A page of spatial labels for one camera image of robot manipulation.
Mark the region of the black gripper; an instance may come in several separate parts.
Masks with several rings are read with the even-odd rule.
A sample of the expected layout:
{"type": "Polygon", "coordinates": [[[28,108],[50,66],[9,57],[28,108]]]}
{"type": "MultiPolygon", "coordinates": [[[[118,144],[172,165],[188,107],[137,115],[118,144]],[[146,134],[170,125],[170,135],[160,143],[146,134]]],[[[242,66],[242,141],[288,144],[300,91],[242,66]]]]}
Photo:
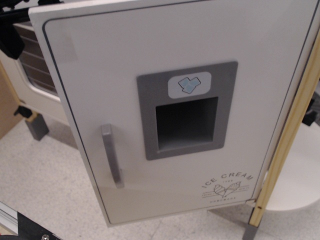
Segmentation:
{"type": "Polygon", "coordinates": [[[12,24],[29,22],[27,7],[16,9],[16,5],[29,0],[1,0],[0,1],[0,50],[9,58],[17,60],[22,54],[25,44],[12,24]]]}

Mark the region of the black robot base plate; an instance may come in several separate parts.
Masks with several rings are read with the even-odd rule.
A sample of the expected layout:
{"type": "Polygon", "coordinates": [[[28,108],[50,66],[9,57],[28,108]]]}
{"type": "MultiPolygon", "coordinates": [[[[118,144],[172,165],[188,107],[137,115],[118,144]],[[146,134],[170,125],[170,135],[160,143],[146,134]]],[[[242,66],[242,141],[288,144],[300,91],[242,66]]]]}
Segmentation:
{"type": "Polygon", "coordinates": [[[18,236],[24,240],[61,240],[57,235],[17,213],[18,236]]]}

